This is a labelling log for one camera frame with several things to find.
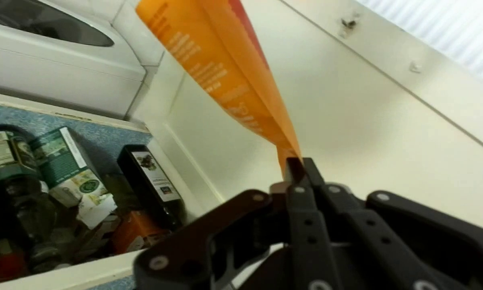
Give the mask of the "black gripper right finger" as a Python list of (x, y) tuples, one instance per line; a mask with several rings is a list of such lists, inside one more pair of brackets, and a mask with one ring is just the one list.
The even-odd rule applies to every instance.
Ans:
[(377, 211), (365, 208), (348, 188), (325, 184), (311, 158), (304, 166), (330, 229), (353, 238), (359, 258), (373, 262), (375, 277), (390, 290), (456, 290), (452, 280), (422, 262)]

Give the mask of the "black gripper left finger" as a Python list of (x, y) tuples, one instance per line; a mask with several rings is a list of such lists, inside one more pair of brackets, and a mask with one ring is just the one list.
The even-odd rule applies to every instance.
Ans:
[(299, 158), (287, 159), (287, 213), (295, 290), (341, 290), (324, 214)]

